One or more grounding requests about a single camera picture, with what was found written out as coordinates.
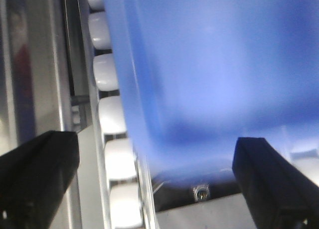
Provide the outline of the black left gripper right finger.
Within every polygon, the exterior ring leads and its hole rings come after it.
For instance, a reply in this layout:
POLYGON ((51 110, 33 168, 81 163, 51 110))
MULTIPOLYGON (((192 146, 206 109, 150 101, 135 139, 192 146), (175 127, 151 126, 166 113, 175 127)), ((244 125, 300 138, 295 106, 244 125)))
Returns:
POLYGON ((238 138, 232 170, 256 228, 319 227, 319 187, 266 139, 238 138))

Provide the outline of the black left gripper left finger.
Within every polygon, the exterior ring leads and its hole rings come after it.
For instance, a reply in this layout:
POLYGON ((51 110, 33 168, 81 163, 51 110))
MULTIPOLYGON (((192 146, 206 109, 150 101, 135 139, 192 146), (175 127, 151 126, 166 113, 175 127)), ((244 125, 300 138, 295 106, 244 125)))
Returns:
POLYGON ((75 132, 47 131, 0 157, 0 227, 50 227, 80 161, 75 132))

